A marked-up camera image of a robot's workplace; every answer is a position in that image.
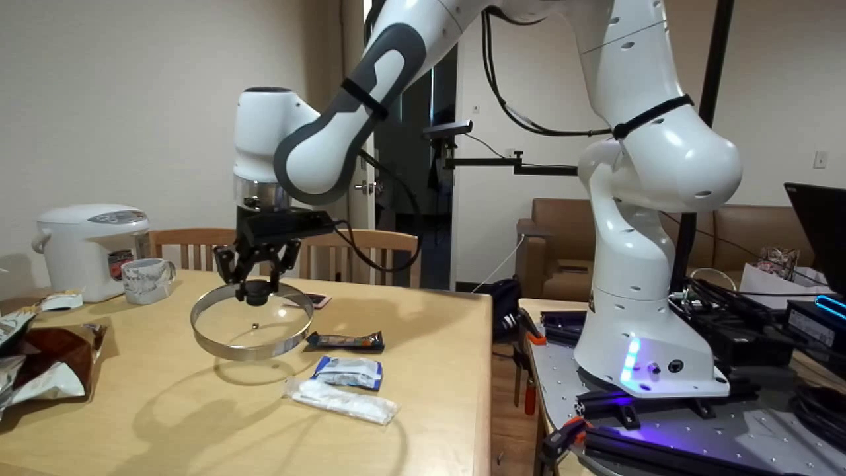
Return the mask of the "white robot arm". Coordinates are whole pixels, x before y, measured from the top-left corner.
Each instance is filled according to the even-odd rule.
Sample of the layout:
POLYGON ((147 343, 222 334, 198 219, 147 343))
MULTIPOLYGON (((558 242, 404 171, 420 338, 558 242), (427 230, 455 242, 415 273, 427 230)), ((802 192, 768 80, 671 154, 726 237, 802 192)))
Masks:
POLYGON ((337 226, 326 207, 350 191, 363 144, 397 97, 484 15, 534 25, 566 15, 601 121, 549 147, 588 191, 599 232, 588 324, 575 347, 592 377, 640 400, 726 397, 707 338, 670 310, 667 211, 715 211, 740 185, 739 147, 697 110, 677 80, 664 0, 383 0, 361 61, 324 110, 287 88, 250 88, 237 109, 244 199, 222 278, 252 298, 252 266, 337 226))

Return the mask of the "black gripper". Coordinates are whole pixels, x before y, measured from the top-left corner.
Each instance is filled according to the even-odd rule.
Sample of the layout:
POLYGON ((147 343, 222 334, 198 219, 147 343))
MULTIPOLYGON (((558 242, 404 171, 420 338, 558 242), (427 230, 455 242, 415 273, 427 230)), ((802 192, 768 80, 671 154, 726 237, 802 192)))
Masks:
POLYGON ((309 236, 334 232, 337 221, 329 211, 312 208, 239 208, 237 211, 237 249, 218 246, 215 261, 219 278, 233 285, 250 278, 250 263, 239 260, 267 249, 274 291, 280 289, 280 278, 296 263, 300 240, 309 236))

